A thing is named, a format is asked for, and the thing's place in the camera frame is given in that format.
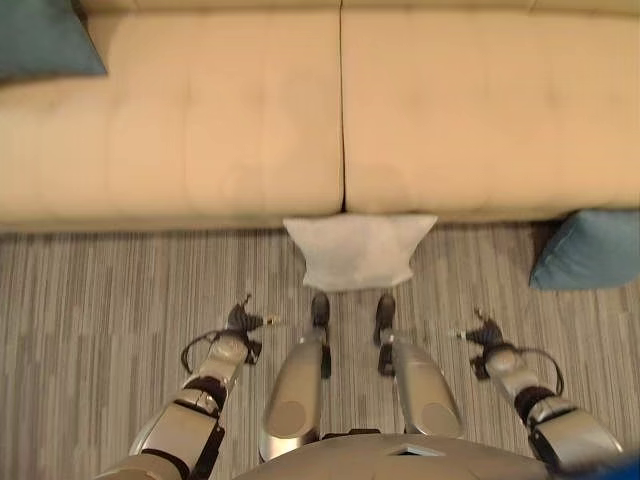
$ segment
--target floor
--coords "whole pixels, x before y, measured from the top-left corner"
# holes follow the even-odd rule
[[[640,446],[640,282],[540,293],[528,272],[548,227],[438,227],[419,246],[415,277],[393,289],[398,325],[441,364],[465,437],[528,454],[506,402],[471,374],[476,350],[448,336],[491,311],[517,344],[563,366],[566,395],[630,448]],[[257,428],[286,352],[309,322],[304,259],[283,232],[5,236],[0,239],[0,477],[86,480],[124,456],[136,431],[185,378],[179,352],[223,324],[246,292],[284,324],[259,334],[225,410],[214,477],[258,461]],[[331,295],[333,376],[324,432],[402,430],[393,384],[376,374],[379,291]],[[553,370],[531,358],[553,383]]]

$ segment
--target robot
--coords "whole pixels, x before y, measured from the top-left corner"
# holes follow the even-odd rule
[[[223,330],[187,346],[182,361],[190,376],[183,387],[140,431],[130,456],[96,479],[209,478],[225,434],[220,413],[243,365],[260,355],[261,345],[248,334],[273,321],[246,313],[247,300],[231,310]],[[380,375],[397,383],[405,432],[356,429],[321,436],[321,382],[331,375],[326,295],[314,297],[311,313],[310,329],[287,356],[265,409],[262,463],[237,480],[534,480],[589,471],[622,452],[603,425],[561,396],[562,382],[555,392],[542,386],[524,352],[481,312],[480,328],[456,336],[482,347],[471,361],[474,373],[514,407],[536,458],[459,439],[463,426],[451,390],[428,353],[394,330],[395,300],[389,294],[378,303],[373,341],[380,349]],[[203,340],[211,343],[207,358],[192,370],[189,348]]]

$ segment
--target couch seam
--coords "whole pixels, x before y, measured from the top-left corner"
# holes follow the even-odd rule
[[[339,74],[339,88],[340,88],[340,147],[342,149],[342,169],[340,175],[342,176],[342,202],[340,204],[340,212],[347,211],[347,158],[345,155],[345,140],[344,140],[344,58],[342,51],[342,12],[344,8],[344,0],[340,0],[338,7],[338,74]]]

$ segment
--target white pillow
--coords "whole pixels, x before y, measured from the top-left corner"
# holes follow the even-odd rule
[[[409,260],[434,215],[289,218],[284,225],[307,261],[303,284],[326,292],[392,287],[413,276]]]

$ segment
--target robot leg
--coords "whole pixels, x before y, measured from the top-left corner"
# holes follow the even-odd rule
[[[385,294],[378,302],[374,342],[380,346],[378,371],[395,377],[405,419],[405,433],[457,438],[462,421],[440,367],[421,347],[393,332],[395,300]]]
[[[321,378],[330,375],[329,300],[317,294],[313,327],[282,365],[262,418],[260,458],[268,462],[319,439]]]

